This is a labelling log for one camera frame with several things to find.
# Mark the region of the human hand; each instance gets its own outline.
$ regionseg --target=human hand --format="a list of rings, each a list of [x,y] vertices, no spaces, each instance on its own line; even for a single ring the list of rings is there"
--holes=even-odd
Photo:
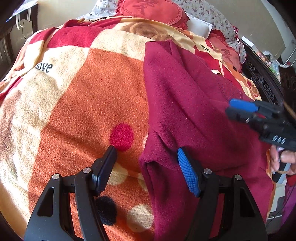
[[[279,169],[279,154],[276,150],[276,146],[272,145],[270,148],[270,169],[272,172],[276,172]],[[287,175],[296,174],[296,152],[285,150],[281,154],[281,162],[292,163]]]

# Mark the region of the white wall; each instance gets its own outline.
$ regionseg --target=white wall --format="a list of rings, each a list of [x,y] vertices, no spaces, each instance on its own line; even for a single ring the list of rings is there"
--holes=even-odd
[[[261,2],[264,4],[264,6],[267,8],[267,10],[269,11],[270,15],[272,16],[274,22],[276,23],[279,32],[283,38],[283,41],[285,43],[285,50],[283,51],[283,53],[281,54],[281,58],[283,60],[283,62],[285,62],[290,54],[292,53],[292,51],[295,48],[295,44],[292,43],[292,40],[295,40],[292,32],[290,31],[288,25],[285,23],[284,19],[282,18],[282,16],[278,13],[278,11],[275,9],[274,6],[272,6],[267,0],[261,0]],[[293,62],[296,58],[296,53],[292,56],[292,58],[290,59],[291,62]]]
[[[261,50],[278,58],[286,48],[272,16],[260,0],[206,0]]]
[[[39,0],[38,1],[38,30],[57,27],[69,19],[78,18],[89,13],[94,7],[96,0]],[[32,22],[24,22],[24,36],[32,35]],[[25,43],[22,36],[22,28],[13,27],[10,34],[12,49],[16,57]]]

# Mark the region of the orange blanket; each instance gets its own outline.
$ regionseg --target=orange blanket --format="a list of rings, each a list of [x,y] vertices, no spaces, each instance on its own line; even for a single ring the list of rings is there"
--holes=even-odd
[[[20,236],[52,174],[76,174],[114,145],[118,160],[98,199],[115,203],[115,217],[102,217],[107,234],[111,240],[153,239],[153,214],[138,166],[148,135],[143,59],[147,41],[168,39],[215,59],[215,74],[235,75],[247,96],[260,99],[253,82],[206,47],[205,38],[163,23],[70,20],[28,39],[0,84],[0,210]]]

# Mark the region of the blue gripper pad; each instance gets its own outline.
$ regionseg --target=blue gripper pad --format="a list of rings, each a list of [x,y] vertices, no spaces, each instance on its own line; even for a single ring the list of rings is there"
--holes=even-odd
[[[182,148],[179,148],[177,153],[178,162],[185,177],[187,186],[189,190],[194,194],[194,196],[199,197],[200,188],[198,185],[198,176],[196,175]]]
[[[229,105],[233,108],[244,110],[251,113],[258,111],[258,106],[256,106],[253,102],[249,101],[231,99],[229,101]]]

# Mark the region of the black polka dot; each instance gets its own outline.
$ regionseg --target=black polka dot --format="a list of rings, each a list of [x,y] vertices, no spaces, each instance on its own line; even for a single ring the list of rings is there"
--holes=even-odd
[[[103,224],[112,226],[116,222],[117,210],[112,198],[100,196],[96,199],[96,206]]]

